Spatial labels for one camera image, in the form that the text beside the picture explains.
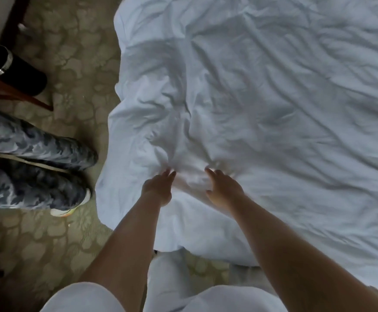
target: patterned carpet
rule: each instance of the patterned carpet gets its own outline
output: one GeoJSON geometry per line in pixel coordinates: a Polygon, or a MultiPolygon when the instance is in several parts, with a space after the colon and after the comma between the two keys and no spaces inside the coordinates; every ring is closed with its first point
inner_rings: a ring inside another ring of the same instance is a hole
{"type": "MultiPolygon", "coordinates": [[[[25,23],[36,34],[19,36],[15,53],[49,77],[53,113],[27,102],[0,101],[0,110],[56,135],[95,148],[99,162],[85,177],[94,186],[108,147],[108,113],[120,51],[113,16],[121,0],[31,0],[25,23]]],[[[37,311],[74,282],[106,242],[110,230],[97,217],[95,199],[68,218],[48,211],[0,210],[0,305],[37,311]]],[[[228,264],[187,254],[198,291],[228,283],[228,264]]]]}

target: white bed sheet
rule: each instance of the white bed sheet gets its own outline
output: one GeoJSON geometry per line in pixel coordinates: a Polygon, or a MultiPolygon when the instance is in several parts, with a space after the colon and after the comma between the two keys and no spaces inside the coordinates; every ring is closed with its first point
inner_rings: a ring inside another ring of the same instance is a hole
{"type": "Polygon", "coordinates": [[[256,265],[204,190],[205,166],[378,288],[378,0],[124,0],[97,183],[114,228],[178,171],[155,248],[256,265]]]}

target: hand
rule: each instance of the hand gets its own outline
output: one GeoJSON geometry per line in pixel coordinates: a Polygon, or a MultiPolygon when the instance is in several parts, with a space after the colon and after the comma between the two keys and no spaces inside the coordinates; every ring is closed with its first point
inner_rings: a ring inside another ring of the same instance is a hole
{"type": "Polygon", "coordinates": [[[229,211],[233,200],[245,195],[241,185],[221,170],[205,168],[205,172],[212,182],[212,190],[207,190],[206,195],[215,206],[229,211]]]}
{"type": "Polygon", "coordinates": [[[176,171],[170,173],[168,168],[161,175],[146,180],[141,189],[141,196],[153,194],[160,201],[160,206],[163,207],[170,203],[171,200],[171,184],[176,177],[176,171]]]}

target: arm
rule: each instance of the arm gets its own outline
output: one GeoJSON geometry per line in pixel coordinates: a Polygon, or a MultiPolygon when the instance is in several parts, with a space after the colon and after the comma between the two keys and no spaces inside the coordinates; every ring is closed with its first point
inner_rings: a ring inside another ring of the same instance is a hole
{"type": "Polygon", "coordinates": [[[80,278],[104,286],[127,312],[140,310],[160,208],[171,200],[176,172],[169,173],[167,170],[145,182],[140,199],[80,278]]]}
{"type": "Polygon", "coordinates": [[[378,295],[283,221],[254,203],[222,171],[206,169],[216,206],[231,213],[260,266],[290,312],[378,311],[378,295]]]}

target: camouflage pants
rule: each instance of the camouflage pants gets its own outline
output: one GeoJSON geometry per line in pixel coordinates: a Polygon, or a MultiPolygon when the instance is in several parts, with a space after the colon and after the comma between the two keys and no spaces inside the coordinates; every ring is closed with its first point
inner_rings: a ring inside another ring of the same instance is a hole
{"type": "MultiPolygon", "coordinates": [[[[96,153],[79,141],[1,112],[0,153],[73,171],[97,162],[96,153]]],[[[0,208],[68,210],[82,202],[86,187],[75,175],[0,158],[0,208]]]]}

